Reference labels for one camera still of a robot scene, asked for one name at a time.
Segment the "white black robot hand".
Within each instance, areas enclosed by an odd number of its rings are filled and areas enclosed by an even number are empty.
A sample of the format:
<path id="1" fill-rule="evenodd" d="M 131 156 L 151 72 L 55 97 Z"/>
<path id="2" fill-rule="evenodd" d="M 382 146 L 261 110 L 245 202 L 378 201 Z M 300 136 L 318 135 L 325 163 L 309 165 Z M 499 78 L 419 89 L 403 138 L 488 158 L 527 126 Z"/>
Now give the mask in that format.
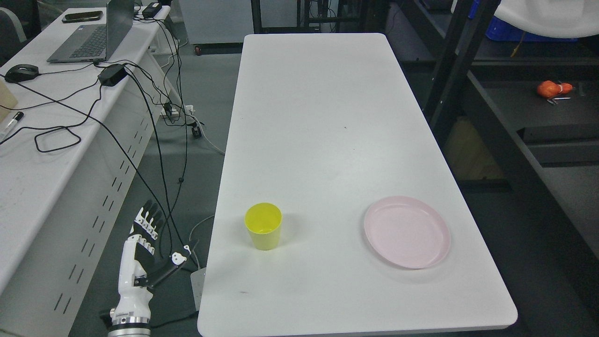
<path id="1" fill-rule="evenodd" d="M 184 245 L 185 252 L 173 252 L 162 262 L 156 260 L 159 230 L 165 223 L 158 208 L 156 202 L 146 201 L 135 215 L 124 242 L 118 273 L 119 301 L 110 312 L 114 327 L 148 324 L 153 290 L 184 266 L 191 255 L 189 245 Z"/>

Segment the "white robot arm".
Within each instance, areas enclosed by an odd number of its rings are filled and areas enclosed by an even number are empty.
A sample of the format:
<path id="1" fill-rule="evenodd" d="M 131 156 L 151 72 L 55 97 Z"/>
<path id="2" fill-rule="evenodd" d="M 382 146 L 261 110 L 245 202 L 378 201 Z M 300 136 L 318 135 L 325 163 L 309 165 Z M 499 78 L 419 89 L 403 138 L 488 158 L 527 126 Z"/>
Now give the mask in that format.
<path id="1" fill-rule="evenodd" d="M 127 316 L 114 320 L 108 330 L 108 337 L 150 337 L 150 319 L 141 316 Z"/>

